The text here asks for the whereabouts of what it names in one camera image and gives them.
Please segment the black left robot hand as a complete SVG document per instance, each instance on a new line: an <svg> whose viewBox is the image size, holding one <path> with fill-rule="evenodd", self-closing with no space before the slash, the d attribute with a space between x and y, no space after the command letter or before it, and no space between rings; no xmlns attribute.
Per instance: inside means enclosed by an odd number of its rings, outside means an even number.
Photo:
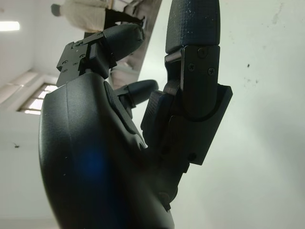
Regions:
<svg viewBox="0 0 305 229"><path fill-rule="evenodd" d="M190 164L201 165L232 98L218 83L220 5L174 0L167 84L117 90L109 70L144 41L123 24L65 46L57 89L43 100L39 159L62 229L172 229L170 203Z"/></svg>

